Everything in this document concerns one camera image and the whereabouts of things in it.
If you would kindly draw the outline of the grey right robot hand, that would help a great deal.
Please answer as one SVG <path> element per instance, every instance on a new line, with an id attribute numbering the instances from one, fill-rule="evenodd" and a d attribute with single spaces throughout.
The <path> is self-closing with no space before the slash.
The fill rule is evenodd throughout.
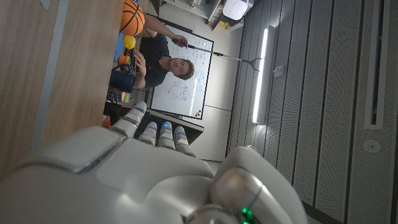
<path id="1" fill-rule="evenodd" d="M 108 129 L 93 126 L 31 154 L 1 182 L 2 223 L 306 223 L 287 179 L 252 146 L 217 171 L 185 130 L 136 129 L 139 102 Z"/>

